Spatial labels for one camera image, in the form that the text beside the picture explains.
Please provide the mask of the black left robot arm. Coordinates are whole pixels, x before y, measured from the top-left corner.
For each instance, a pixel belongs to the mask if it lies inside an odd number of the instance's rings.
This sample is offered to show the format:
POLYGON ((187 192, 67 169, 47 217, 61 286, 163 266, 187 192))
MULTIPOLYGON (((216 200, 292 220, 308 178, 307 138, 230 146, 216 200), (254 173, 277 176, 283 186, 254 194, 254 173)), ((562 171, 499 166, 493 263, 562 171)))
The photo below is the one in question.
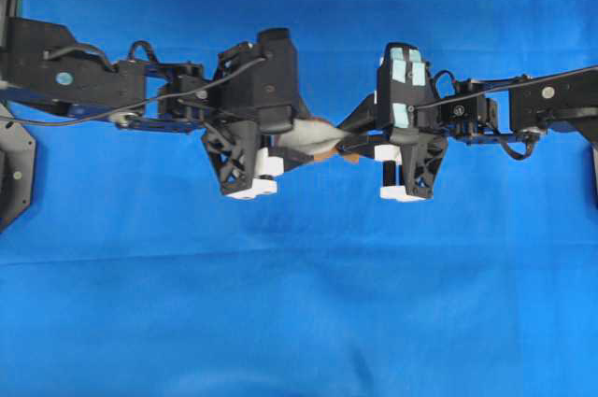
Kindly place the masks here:
POLYGON ((106 121, 125 130, 202 132, 221 194, 240 200, 277 191, 276 177, 312 156, 277 138, 308 115, 297 53, 285 28, 262 31, 218 56, 214 76, 194 63, 162 63, 136 41, 116 63, 60 25, 10 18, 1 50, 5 98, 73 124, 106 121))

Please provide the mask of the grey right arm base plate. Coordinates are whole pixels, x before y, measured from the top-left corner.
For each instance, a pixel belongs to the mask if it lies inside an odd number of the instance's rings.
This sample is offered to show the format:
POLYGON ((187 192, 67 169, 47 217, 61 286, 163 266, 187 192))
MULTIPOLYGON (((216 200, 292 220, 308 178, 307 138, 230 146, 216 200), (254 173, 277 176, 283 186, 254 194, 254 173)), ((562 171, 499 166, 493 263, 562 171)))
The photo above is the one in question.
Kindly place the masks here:
POLYGON ((597 143, 590 143, 590 158, 591 158, 591 199, 593 205, 597 208, 598 205, 598 160, 597 160, 597 143))

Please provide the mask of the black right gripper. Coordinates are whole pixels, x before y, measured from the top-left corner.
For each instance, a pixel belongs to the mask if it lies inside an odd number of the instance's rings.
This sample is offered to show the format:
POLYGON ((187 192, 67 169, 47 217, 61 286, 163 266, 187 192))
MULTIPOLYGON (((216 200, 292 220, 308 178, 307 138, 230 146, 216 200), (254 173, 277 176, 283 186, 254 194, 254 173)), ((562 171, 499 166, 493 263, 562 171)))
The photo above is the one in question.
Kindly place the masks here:
MULTIPOLYGON (((338 125, 339 130, 363 134, 377 128, 375 94, 369 93, 338 125)), ((382 199, 418 202, 434 196, 434 182, 448 149, 442 135, 418 133, 406 143, 388 142, 384 135, 350 135, 336 148, 340 154, 357 154, 383 164, 382 199)))

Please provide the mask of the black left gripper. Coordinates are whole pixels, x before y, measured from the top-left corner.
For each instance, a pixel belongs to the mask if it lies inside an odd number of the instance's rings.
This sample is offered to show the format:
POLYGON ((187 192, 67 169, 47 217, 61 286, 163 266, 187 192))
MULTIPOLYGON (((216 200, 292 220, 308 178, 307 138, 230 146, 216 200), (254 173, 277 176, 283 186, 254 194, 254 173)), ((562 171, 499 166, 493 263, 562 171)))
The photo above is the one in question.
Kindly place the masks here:
MULTIPOLYGON (((292 102, 293 117, 299 120, 319 120, 301 95, 292 102)), ((262 146, 262 134, 253 121, 206 122, 202 143, 219 182, 221 194, 236 200, 252 200, 275 194, 278 185, 270 172, 257 170, 258 161, 268 157, 262 146)), ((297 149, 278 147, 283 160, 283 172, 313 163, 313 155, 297 149)))

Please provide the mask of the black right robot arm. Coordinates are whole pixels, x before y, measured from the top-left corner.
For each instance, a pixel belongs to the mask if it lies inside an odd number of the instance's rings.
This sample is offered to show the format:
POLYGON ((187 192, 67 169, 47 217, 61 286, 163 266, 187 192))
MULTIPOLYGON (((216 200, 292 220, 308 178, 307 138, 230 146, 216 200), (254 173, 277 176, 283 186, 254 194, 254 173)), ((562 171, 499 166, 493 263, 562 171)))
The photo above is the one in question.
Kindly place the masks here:
POLYGON ((377 89, 340 124, 337 145, 383 164, 380 196, 399 202, 429 200, 449 140, 497 144, 514 160, 529 158, 548 131, 578 132, 597 142, 597 69, 530 78, 451 81, 441 96, 439 77, 409 66, 405 79, 378 69, 377 89))

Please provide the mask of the grey left arm base plate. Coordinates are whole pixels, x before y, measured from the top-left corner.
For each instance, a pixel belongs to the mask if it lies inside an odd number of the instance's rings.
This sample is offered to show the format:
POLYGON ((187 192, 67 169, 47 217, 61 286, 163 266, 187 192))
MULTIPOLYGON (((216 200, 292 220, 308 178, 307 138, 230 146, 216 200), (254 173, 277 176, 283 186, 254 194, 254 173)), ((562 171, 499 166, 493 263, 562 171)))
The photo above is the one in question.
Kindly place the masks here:
POLYGON ((5 118, 13 115, 1 105, 1 231, 32 203, 36 141, 21 125, 5 118))

